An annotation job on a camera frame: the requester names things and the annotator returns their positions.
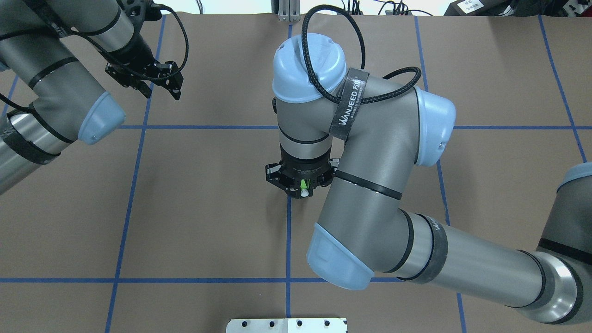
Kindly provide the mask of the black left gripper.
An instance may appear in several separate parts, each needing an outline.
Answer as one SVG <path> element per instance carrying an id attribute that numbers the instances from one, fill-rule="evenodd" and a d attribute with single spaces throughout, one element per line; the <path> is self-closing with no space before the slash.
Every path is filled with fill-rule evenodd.
<path id="1" fill-rule="evenodd" d="M 146 82 L 133 79 L 131 73 L 112 62 L 112 59 L 118 60 L 127 69 L 131 69 L 149 78 L 156 78 L 156 85 L 167 90 L 174 100 L 180 100 L 184 78 L 178 64 L 175 61 L 157 63 L 150 47 L 144 39 L 133 39 L 122 49 L 106 54 L 110 58 L 107 59 L 108 66 L 105 68 L 105 72 L 124 88 L 133 88 L 139 91 L 146 99 L 149 99 L 152 95 L 152 89 Z"/>

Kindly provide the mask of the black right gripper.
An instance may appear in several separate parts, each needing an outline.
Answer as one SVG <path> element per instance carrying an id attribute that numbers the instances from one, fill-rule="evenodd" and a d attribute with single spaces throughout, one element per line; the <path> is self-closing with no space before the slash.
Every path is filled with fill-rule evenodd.
<path id="1" fill-rule="evenodd" d="M 268 164 L 265 166 L 266 181 L 283 190 L 289 197 L 301 199 L 301 179 L 309 179 L 308 197 L 311 197 L 316 188 L 328 187 L 332 183 L 339 162 L 339 158 L 329 158 L 326 162 L 312 164 Z"/>

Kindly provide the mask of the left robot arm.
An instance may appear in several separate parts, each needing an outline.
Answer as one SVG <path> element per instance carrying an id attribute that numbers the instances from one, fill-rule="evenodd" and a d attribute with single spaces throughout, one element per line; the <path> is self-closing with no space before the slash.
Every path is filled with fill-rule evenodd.
<path id="1" fill-rule="evenodd" d="M 121 86 L 150 98 L 149 82 L 180 99 L 183 62 L 160 62 L 141 35 L 145 21 L 162 12 L 152 0 L 3 0 L 1 70 L 12 70 L 35 94 L 28 105 L 2 95 L 12 110 L 1 116 L 1 192 L 75 141 L 93 145 L 124 123 L 112 95 L 63 44 L 68 36 L 89 42 L 106 59 L 105 72 Z"/>

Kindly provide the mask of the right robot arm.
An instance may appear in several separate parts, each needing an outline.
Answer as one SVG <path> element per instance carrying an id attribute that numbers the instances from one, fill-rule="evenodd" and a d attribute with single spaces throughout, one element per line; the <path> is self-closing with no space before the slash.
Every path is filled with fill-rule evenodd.
<path id="1" fill-rule="evenodd" d="M 591 320 L 591 163 L 570 168 L 534 252 L 505 248 L 400 209 L 414 165 L 435 165 L 456 118 L 448 99 L 348 68 L 321 34 L 273 59 L 281 164 L 270 183 L 302 198 L 330 184 L 307 253 L 324 280 L 363 290 L 376 272 L 516 308 L 530 320 Z"/>

